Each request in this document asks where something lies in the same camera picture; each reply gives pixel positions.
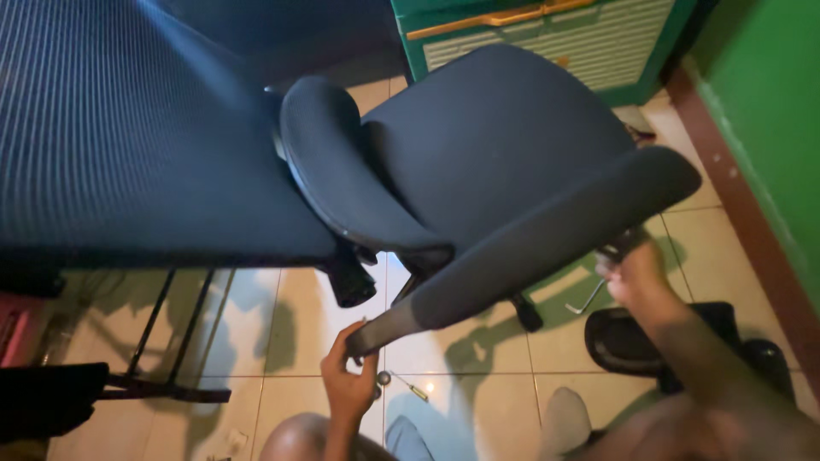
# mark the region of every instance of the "chair wheel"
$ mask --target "chair wheel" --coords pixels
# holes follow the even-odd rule
[[[524,298],[521,294],[516,294],[510,299],[510,302],[515,306],[516,314],[518,314],[518,321],[524,327],[524,330],[532,333],[541,329],[544,326],[544,319],[538,315],[535,310],[535,305],[529,299]]]

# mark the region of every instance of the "tile floor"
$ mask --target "tile floor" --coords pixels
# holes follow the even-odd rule
[[[396,77],[350,91],[366,112],[405,87]],[[641,111],[659,143],[704,171],[668,96],[662,92]],[[709,181],[650,220],[648,228],[661,244],[681,297],[734,304],[744,336],[769,338],[786,351],[799,406],[820,417]],[[592,362],[583,341],[585,318],[563,307],[582,303],[589,294],[596,283],[592,266],[590,258],[583,258],[530,290],[546,320],[535,334],[521,329],[512,305],[500,303],[466,322],[386,347],[381,367],[425,389],[430,403],[394,382],[365,416],[362,433],[382,442],[385,429],[403,414],[421,429],[436,459],[533,459],[540,411],[558,387],[581,394],[595,427],[612,424],[627,407],[652,398],[653,381],[609,374]],[[231,401],[222,406],[163,399],[101,402],[90,421],[52,439],[49,458],[257,459],[267,435],[283,419],[305,411],[328,414],[319,360],[342,327],[384,312],[408,277],[392,254],[380,254],[368,270],[378,294],[350,310],[335,306],[326,277],[311,269],[218,272],[180,379],[202,388],[228,386],[234,391]],[[105,361],[125,370],[163,278],[162,272],[130,272],[116,291],[93,303],[66,362]],[[167,375],[203,278],[202,271],[178,274],[141,362],[144,373]],[[73,303],[70,290],[64,303]],[[611,305],[603,294],[590,311]]]

